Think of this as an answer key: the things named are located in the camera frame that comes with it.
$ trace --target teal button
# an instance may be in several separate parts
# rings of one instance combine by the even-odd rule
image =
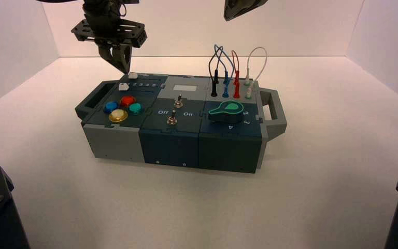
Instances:
[[[142,107],[140,103],[133,103],[129,106],[129,111],[131,112],[132,115],[138,115],[142,111]]]

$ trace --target robotic arm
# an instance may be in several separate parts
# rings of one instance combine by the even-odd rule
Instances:
[[[38,0],[46,3],[64,3],[75,0]],[[225,0],[226,21],[245,14],[267,0]],[[84,0],[85,19],[73,32],[79,41],[89,40],[98,46],[100,56],[125,74],[129,73],[132,47],[139,48],[146,41],[144,24],[122,19],[126,4],[139,4],[139,0]]]

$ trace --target dark blue panel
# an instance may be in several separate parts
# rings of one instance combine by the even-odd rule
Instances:
[[[139,139],[146,163],[197,167],[197,133],[140,129]]]

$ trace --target toggle switch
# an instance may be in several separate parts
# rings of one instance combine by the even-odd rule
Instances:
[[[176,115],[176,111],[173,110],[172,111],[172,115],[169,116],[168,119],[167,119],[167,124],[168,125],[174,126],[174,125],[176,125],[178,123],[178,121],[176,120],[175,115]]]
[[[178,100],[175,101],[175,105],[176,108],[181,108],[184,106],[184,104],[182,103],[182,95],[180,94],[178,96]]]

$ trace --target red cable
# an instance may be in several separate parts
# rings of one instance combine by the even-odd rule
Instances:
[[[236,70],[236,78],[234,79],[234,85],[236,86],[236,90],[234,91],[234,95],[233,98],[235,99],[239,99],[240,98],[240,94],[239,94],[239,90],[240,90],[240,82],[239,82],[239,75],[240,75],[240,71],[239,71],[239,56],[237,56],[236,51],[231,50],[231,54],[233,56],[233,65],[235,65],[235,61],[234,61],[234,54],[236,54],[236,58],[237,58],[237,70]]]

